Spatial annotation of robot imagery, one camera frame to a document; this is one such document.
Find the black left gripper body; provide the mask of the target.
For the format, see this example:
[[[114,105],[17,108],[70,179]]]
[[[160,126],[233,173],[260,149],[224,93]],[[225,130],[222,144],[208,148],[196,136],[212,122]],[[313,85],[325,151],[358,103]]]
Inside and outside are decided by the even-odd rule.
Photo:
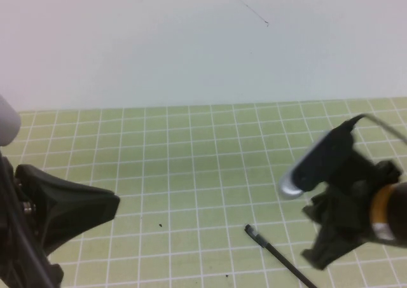
[[[15,171],[15,287],[60,287],[64,272],[48,256],[115,218],[110,190],[54,177],[32,165]]]

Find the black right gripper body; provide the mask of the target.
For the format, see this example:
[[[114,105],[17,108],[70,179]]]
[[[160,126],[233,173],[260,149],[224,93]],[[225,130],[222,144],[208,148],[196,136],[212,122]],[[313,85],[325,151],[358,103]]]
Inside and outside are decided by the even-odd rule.
[[[318,270],[366,242],[401,246],[401,239],[386,241],[373,233],[368,204],[380,186],[398,182],[401,171],[391,161],[361,165],[347,163],[328,178],[325,192],[312,198],[303,212],[320,230],[310,249],[301,255]]]

